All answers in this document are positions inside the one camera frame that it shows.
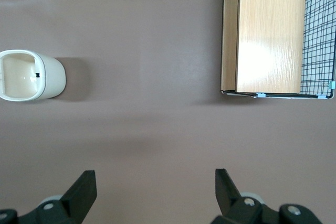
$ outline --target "wire cage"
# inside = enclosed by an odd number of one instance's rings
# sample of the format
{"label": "wire cage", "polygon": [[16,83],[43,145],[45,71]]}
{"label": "wire cage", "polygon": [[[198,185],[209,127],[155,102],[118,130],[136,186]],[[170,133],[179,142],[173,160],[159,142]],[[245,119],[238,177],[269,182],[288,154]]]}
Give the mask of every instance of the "wire cage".
{"label": "wire cage", "polygon": [[306,0],[299,94],[233,93],[252,97],[319,98],[334,96],[336,0]]}

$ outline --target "screw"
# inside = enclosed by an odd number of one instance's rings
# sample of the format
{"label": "screw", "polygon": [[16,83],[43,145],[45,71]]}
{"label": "screw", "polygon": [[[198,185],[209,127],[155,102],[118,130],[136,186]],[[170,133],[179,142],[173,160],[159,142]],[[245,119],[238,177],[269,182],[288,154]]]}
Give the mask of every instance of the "screw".
{"label": "screw", "polygon": [[6,219],[7,217],[8,217],[8,214],[6,213],[0,214],[0,220]]}
{"label": "screw", "polygon": [[300,215],[301,214],[300,209],[295,207],[295,206],[289,206],[287,209],[293,215]]}
{"label": "screw", "polygon": [[244,203],[245,203],[246,205],[248,205],[248,206],[251,206],[251,207],[255,205],[254,200],[252,200],[252,199],[250,199],[250,198],[246,198],[246,199],[244,200]]}
{"label": "screw", "polygon": [[53,208],[54,207],[54,204],[53,203],[49,203],[49,204],[46,204],[44,207],[43,207],[43,209],[44,210],[49,210],[49,209],[51,209],[51,208]]}

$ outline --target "wire mesh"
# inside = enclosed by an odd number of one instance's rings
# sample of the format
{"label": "wire mesh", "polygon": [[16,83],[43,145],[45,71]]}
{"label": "wire mesh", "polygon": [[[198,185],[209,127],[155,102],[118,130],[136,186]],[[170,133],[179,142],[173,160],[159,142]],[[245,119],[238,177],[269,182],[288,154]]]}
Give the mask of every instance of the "wire mesh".
{"label": "wire mesh", "polygon": [[301,94],[330,97],[334,80],[336,0],[306,0]]}

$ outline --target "plastic container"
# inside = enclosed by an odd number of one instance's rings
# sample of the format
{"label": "plastic container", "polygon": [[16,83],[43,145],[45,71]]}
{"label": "plastic container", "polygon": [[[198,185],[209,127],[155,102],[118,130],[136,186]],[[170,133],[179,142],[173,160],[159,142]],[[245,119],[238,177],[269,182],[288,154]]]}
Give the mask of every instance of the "plastic container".
{"label": "plastic container", "polygon": [[28,50],[0,52],[1,98],[14,102],[52,98],[65,85],[65,70],[58,60]]}

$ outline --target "wooden panel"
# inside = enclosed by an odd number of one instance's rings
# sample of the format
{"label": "wooden panel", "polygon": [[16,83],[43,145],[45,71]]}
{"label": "wooden panel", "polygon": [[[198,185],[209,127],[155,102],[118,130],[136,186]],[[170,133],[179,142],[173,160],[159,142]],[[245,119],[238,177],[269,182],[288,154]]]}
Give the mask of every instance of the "wooden panel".
{"label": "wooden panel", "polygon": [[239,0],[237,92],[299,93],[305,0]]}
{"label": "wooden panel", "polygon": [[224,0],[222,41],[222,90],[236,88],[238,0]]}

